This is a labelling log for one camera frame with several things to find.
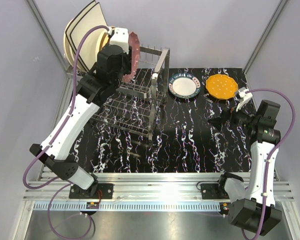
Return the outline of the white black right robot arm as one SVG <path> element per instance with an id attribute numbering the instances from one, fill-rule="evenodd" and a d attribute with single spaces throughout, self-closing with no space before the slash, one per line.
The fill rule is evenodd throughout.
<path id="1" fill-rule="evenodd" d="M 282 211 L 275 207 L 273 193 L 274 167 L 279 152 L 277 145 L 281 140 L 280 131 L 274 127 L 280 107 L 273 101 L 262 100 L 254 115 L 232 107 L 208 120 L 218 131 L 226 123 L 247 131 L 251 152 L 248 186 L 244 185 L 242 177 L 225 172 L 219 177 L 216 192 L 231 202 L 229 223 L 256 236 L 265 236 L 282 219 Z"/>

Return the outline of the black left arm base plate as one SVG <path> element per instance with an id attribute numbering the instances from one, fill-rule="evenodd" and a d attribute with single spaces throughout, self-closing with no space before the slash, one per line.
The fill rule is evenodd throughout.
<path id="1" fill-rule="evenodd" d="M 69 191 L 70 199 L 92 200 L 99 199 L 111 200 L 113 197 L 114 184 L 97 183 L 88 189 L 82 189 L 77 185 L 71 186 Z"/>

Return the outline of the orange dotted plate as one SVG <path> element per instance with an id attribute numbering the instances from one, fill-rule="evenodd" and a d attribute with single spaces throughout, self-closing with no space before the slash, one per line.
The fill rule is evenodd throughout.
<path id="1" fill-rule="evenodd" d="M 208 93 L 218 100 L 229 100 L 236 96 L 239 90 L 237 82 L 228 75 L 215 74 L 210 76 L 205 83 Z"/>

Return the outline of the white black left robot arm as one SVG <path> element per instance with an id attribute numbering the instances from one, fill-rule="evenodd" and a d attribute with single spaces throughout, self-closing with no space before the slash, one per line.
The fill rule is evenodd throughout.
<path id="1" fill-rule="evenodd" d="M 70 156 L 70 150 L 85 124 L 116 92 L 123 76 L 131 72 L 131 46 L 127 51 L 118 45 L 104 46 L 97 54 L 97 61 L 79 81 L 69 111 L 41 144 L 33 144 L 29 149 L 59 179 L 78 186 L 87 199 L 97 195 L 97 177 L 80 167 Z"/>

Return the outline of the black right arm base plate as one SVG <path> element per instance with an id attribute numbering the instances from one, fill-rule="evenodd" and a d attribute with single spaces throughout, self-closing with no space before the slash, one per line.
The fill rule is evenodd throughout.
<path id="1" fill-rule="evenodd" d="M 229 200 L 228 194 L 218 183 L 201 183 L 200 192 L 203 200 Z"/>

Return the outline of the pink dotted plate front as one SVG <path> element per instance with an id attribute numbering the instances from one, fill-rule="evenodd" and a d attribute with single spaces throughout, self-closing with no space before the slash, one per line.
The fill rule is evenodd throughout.
<path id="1" fill-rule="evenodd" d="M 131 73 L 126 74 L 122 77 L 122 81 L 124 83 L 130 82 L 136 75 L 138 64 L 140 60 L 140 41 L 139 37 L 136 33 L 131 32 L 129 34 L 129 45 L 132 47 L 132 54 L 131 54 Z"/>

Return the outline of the white plate teal rim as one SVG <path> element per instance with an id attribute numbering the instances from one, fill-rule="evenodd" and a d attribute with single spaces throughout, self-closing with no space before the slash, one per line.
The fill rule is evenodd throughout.
<path id="1" fill-rule="evenodd" d="M 177 73 L 168 80 L 169 91 L 177 98 L 190 99 L 201 90 L 201 82 L 190 73 Z"/>

